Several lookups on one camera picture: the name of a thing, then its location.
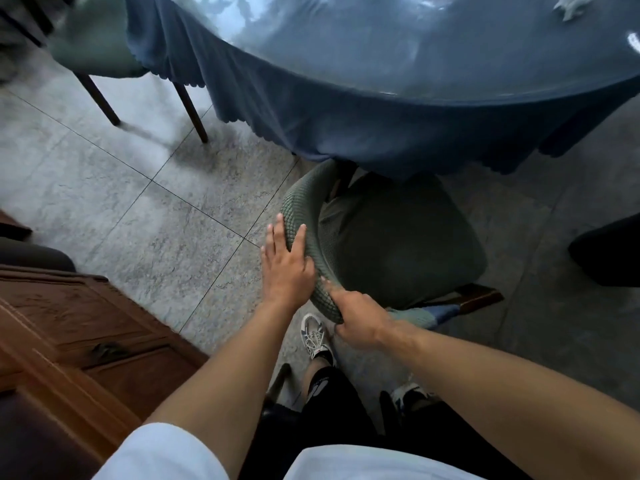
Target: green textured fabric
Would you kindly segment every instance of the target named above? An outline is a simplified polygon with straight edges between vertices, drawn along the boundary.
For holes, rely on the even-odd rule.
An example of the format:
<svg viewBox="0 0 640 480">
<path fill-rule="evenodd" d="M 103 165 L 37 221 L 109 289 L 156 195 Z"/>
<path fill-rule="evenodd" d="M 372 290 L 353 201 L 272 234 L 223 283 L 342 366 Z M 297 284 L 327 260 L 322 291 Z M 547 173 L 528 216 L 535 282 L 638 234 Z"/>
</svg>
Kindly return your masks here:
<svg viewBox="0 0 640 480">
<path fill-rule="evenodd" d="M 124 0 L 76 0 L 47 43 L 53 58 L 74 72 L 141 77 L 148 72 L 127 47 Z"/>
<path fill-rule="evenodd" d="M 395 318 L 432 328 L 434 316 L 412 306 L 475 281 L 486 268 L 473 229 L 436 177 L 395 184 L 370 173 L 323 208 L 336 178 L 336 164 L 325 161 L 287 192 L 287 245 L 300 224 L 307 224 L 305 252 L 319 277 L 368 293 L 395 308 Z M 311 301 L 327 318 L 342 322 L 319 279 Z"/>
</svg>

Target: white shirt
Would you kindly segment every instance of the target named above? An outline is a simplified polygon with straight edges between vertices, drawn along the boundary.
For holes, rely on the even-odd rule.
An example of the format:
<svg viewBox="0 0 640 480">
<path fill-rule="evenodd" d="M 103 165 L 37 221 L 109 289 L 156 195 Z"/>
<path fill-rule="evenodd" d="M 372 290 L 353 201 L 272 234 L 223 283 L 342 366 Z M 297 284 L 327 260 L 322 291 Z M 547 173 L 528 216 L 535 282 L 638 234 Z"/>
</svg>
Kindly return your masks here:
<svg viewBox="0 0 640 480">
<path fill-rule="evenodd" d="M 93 480 L 228 480 L 216 456 L 187 431 L 165 423 L 137 428 Z M 439 461 L 354 445 L 303 450 L 285 480 L 481 480 Z"/>
</svg>

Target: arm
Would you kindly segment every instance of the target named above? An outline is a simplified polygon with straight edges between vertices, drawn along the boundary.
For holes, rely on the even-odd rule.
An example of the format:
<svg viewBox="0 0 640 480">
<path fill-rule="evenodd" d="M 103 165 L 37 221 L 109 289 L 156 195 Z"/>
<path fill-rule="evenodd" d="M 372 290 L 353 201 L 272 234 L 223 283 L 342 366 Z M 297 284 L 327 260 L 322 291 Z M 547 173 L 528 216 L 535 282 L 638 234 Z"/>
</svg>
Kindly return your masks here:
<svg viewBox="0 0 640 480">
<path fill-rule="evenodd" d="M 262 302 L 251 320 L 146 421 L 170 423 L 196 436 L 231 479 L 249 450 L 284 334 L 314 289 L 316 270 L 304 257 L 305 233 L 301 226 L 288 252 L 282 215 L 275 228 L 269 225 L 260 250 Z"/>
<path fill-rule="evenodd" d="M 336 333 L 407 366 L 536 480 L 640 478 L 640 415 L 528 360 L 391 319 L 371 297 L 328 284 Z"/>
</svg>

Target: person's right hand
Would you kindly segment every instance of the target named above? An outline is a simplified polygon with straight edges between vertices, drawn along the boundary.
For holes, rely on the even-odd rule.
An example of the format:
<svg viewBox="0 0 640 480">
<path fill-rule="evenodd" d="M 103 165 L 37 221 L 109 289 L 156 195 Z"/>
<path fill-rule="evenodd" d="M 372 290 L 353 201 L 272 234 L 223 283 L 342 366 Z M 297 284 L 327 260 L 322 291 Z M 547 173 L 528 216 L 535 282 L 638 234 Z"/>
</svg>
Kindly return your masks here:
<svg viewBox="0 0 640 480">
<path fill-rule="evenodd" d="M 380 332 L 393 322 L 389 313 L 368 294 L 347 291 L 325 277 L 322 281 L 344 320 L 335 326 L 336 334 L 357 349 L 379 348 Z"/>
</svg>

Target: hand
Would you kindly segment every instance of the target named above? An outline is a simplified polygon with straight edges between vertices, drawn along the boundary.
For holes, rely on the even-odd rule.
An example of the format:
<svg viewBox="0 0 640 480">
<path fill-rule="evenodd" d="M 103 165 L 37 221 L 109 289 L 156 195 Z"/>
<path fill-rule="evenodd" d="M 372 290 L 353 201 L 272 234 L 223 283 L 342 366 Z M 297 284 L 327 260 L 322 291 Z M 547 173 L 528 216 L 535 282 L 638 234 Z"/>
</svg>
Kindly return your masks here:
<svg viewBox="0 0 640 480">
<path fill-rule="evenodd" d="M 267 227 L 266 242 L 260 249 L 262 258 L 262 301 L 282 307 L 291 316 L 311 297 L 316 286 L 316 266 L 305 258 L 307 226 L 302 224 L 287 250 L 284 217 L 278 214 L 276 226 Z"/>
<path fill-rule="evenodd" d="M 322 281 L 344 320 L 336 325 L 336 334 L 356 349 L 379 348 L 380 332 L 393 323 L 389 313 L 368 294 L 347 291 L 325 277 Z"/>
</svg>

